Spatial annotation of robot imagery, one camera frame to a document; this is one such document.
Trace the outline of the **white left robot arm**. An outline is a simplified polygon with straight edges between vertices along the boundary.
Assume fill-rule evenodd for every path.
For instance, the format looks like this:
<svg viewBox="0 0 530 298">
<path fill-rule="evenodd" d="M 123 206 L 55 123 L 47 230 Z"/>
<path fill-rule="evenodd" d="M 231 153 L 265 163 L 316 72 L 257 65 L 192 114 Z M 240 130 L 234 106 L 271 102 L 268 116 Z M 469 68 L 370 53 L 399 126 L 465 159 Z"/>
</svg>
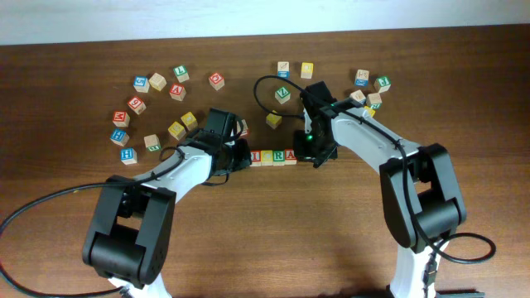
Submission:
<svg viewBox="0 0 530 298">
<path fill-rule="evenodd" d="M 239 116 L 212 108 L 171 155 L 132 179 L 114 175 L 103 187 L 82 250 L 83 262 L 123 297 L 167 297 L 161 278 L 176 203 L 213 176 L 250 166 Z"/>
</svg>

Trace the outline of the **red side wooden block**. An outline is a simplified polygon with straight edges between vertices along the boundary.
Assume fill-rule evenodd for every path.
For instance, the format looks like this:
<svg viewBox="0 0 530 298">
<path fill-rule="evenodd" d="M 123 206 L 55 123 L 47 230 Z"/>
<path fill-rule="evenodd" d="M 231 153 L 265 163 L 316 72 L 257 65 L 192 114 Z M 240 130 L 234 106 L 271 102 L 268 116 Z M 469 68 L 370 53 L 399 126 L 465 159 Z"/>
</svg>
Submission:
<svg viewBox="0 0 530 298">
<path fill-rule="evenodd" d="M 243 128 L 242 128 L 241 136 L 245 137 L 249 133 L 248 124 L 246 123 L 246 121 L 244 119 L 242 120 L 242 124 L 243 124 Z"/>
</svg>

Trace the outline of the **green R letter block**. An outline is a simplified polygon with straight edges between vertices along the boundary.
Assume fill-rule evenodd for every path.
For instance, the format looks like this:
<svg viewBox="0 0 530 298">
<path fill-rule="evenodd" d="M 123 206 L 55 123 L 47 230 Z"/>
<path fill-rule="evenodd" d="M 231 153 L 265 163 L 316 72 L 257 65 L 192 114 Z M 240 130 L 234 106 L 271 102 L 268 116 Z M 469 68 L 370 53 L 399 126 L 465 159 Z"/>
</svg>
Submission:
<svg viewBox="0 0 530 298">
<path fill-rule="evenodd" d="M 285 165 L 285 152 L 284 151 L 273 151 L 272 152 L 272 164 L 274 166 Z"/>
</svg>

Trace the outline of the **red I letter block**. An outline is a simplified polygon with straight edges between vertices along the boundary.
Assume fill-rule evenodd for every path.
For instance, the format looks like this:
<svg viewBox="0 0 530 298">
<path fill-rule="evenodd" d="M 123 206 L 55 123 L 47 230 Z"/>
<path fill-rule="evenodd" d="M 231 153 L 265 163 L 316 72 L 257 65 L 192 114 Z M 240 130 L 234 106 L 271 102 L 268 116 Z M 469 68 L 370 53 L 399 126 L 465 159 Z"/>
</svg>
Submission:
<svg viewBox="0 0 530 298">
<path fill-rule="evenodd" d="M 260 151 L 251 151 L 251 166 L 261 166 L 262 156 Z"/>
</svg>

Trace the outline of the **red A letter block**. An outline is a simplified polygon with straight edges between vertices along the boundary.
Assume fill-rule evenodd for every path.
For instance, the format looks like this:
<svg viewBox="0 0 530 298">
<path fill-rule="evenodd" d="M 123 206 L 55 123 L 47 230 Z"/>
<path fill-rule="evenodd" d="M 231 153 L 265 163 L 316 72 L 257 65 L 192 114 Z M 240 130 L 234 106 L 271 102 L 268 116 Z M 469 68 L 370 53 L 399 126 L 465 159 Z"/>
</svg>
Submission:
<svg viewBox="0 0 530 298">
<path fill-rule="evenodd" d="M 297 158 L 295 156 L 293 149 L 286 149 L 285 153 L 285 164 L 286 165 L 295 165 L 297 163 Z"/>
</svg>

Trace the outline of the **red C letter block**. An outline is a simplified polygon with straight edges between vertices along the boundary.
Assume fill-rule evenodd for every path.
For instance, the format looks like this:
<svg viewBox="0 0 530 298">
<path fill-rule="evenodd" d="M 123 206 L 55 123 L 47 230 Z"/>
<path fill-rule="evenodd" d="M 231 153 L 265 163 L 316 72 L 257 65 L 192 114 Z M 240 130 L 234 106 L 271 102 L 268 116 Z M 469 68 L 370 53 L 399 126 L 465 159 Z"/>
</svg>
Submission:
<svg viewBox="0 0 530 298">
<path fill-rule="evenodd" d="M 218 72 L 213 73 L 208 78 L 210 85 L 214 88 L 214 90 L 218 91 L 222 89 L 225 85 L 224 76 L 221 75 Z"/>
</svg>

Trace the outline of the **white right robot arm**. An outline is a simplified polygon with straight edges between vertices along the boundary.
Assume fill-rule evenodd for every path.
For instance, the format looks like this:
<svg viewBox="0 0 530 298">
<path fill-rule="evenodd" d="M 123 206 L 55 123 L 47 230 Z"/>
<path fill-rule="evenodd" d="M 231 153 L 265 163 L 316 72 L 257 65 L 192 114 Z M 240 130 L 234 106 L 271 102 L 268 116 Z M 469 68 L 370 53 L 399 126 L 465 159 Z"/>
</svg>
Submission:
<svg viewBox="0 0 530 298">
<path fill-rule="evenodd" d="M 435 297 L 439 262 L 459 261 L 444 251 L 467 217 L 448 151 L 401 138 L 354 100 L 335 99 L 323 82 L 303 89 L 301 101 L 305 127 L 294 141 L 299 161 L 318 168 L 345 147 L 379 175 L 384 220 L 398 245 L 388 295 Z"/>
</svg>

